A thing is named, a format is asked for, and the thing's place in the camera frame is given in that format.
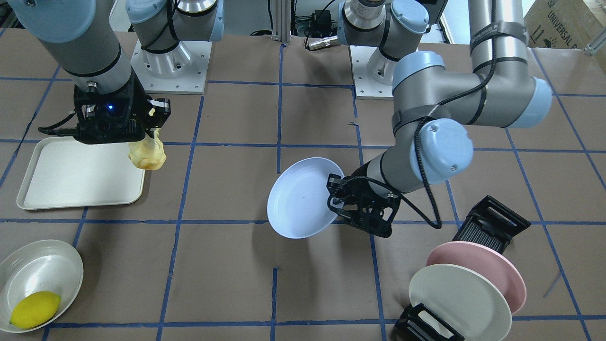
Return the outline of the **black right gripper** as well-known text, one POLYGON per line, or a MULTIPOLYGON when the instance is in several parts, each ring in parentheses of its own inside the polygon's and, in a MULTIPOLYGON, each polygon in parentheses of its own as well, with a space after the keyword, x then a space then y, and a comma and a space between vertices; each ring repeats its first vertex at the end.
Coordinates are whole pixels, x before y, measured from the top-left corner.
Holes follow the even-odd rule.
POLYGON ((108 94, 93 94, 74 87, 78 123, 74 139, 84 144, 138 142, 145 128, 138 118, 146 114, 146 130, 163 127, 171 115, 170 99, 152 99, 137 76, 108 94))

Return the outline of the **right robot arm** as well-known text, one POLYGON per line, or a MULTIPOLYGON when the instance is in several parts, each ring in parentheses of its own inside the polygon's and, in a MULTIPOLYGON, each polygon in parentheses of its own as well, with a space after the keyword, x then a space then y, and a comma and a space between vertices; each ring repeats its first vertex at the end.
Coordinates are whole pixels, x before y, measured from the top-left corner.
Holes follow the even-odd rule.
POLYGON ((186 41, 215 42, 224 33, 221 0, 128 0, 142 58, 137 71, 101 0, 11 0, 9 6, 74 81, 73 110, 39 132, 84 144, 157 143, 171 104, 153 99, 142 77, 193 74, 186 41))

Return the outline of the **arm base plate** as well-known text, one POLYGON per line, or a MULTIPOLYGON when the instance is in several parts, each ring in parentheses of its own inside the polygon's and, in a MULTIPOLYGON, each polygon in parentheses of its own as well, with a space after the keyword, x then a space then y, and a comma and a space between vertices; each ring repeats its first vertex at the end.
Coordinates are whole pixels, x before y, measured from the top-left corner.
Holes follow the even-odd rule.
POLYGON ((131 65, 149 94, 203 95, 212 42, 181 41, 166 54, 152 54, 134 48, 131 65))
POLYGON ((407 78, 437 65, 433 52, 416 51, 400 61, 383 56, 378 47, 350 47, 357 99, 394 101, 394 89, 407 78))

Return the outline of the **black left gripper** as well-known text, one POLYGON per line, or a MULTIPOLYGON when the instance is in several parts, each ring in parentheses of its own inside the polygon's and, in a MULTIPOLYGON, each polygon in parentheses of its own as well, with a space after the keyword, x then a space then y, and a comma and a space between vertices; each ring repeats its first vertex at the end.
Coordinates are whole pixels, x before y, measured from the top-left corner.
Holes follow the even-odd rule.
MULTIPOLYGON (((329 192, 327 207, 331 211, 339 211, 348 199, 362 196, 381 196, 387 198, 392 193, 386 188, 382 178, 374 179, 369 173, 369 163, 364 164, 348 177, 342 177, 335 173, 329 173, 326 188, 329 192)), ((348 210, 342 212, 342 218, 348 223, 351 215, 348 210)))

